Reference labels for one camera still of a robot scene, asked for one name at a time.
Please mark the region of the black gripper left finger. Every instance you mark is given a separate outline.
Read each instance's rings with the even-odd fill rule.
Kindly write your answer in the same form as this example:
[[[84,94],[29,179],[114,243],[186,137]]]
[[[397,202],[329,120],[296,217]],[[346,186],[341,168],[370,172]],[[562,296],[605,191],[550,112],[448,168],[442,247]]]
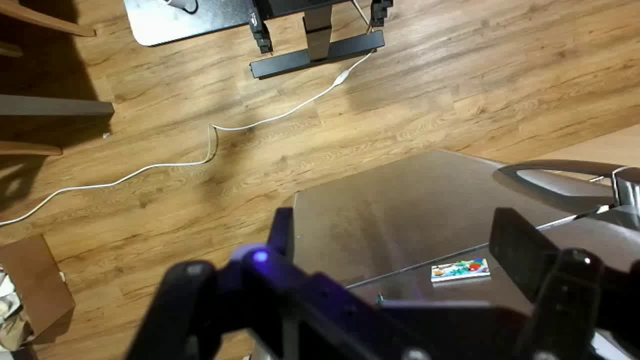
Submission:
[[[269,247],[285,258],[294,256],[294,211],[278,208],[272,218]]]

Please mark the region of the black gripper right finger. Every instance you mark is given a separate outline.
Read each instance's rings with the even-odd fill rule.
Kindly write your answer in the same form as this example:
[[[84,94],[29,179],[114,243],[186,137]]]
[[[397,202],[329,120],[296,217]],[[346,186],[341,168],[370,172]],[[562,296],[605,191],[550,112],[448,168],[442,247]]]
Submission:
[[[534,303],[558,247],[515,208],[497,208],[489,248],[518,290]]]

